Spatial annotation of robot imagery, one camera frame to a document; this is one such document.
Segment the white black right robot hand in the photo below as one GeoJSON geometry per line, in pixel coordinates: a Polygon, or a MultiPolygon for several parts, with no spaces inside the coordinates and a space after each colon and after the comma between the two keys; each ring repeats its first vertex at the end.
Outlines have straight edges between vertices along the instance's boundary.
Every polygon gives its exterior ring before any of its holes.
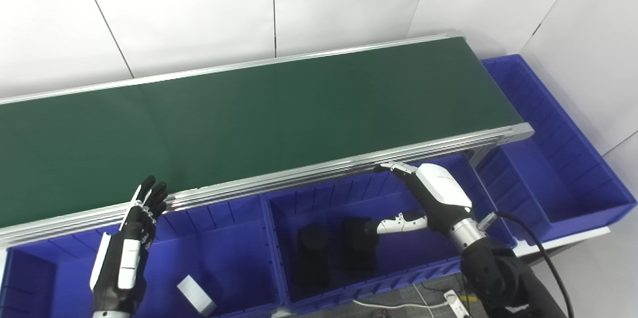
{"type": "Polygon", "coordinates": [[[464,226],[477,228],[472,201],[443,166],[433,163],[412,166],[390,161],[378,164],[374,171],[388,171],[398,177],[423,211],[399,213],[394,217],[366,222],[366,234],[381,235],[429,229],[448,236],[464,226]]]}

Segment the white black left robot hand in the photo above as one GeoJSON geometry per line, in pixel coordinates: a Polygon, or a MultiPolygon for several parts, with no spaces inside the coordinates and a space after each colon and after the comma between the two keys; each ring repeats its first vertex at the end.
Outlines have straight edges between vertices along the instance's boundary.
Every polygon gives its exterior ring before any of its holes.
{"type": "Polygon", "coordinates": [[[89,287],[94,318],[131,318],[144,299],[144,277],[158,218],[167,208],[165,182],[150,175],[139,184],[115,234],[104,233],[89,287]]]}

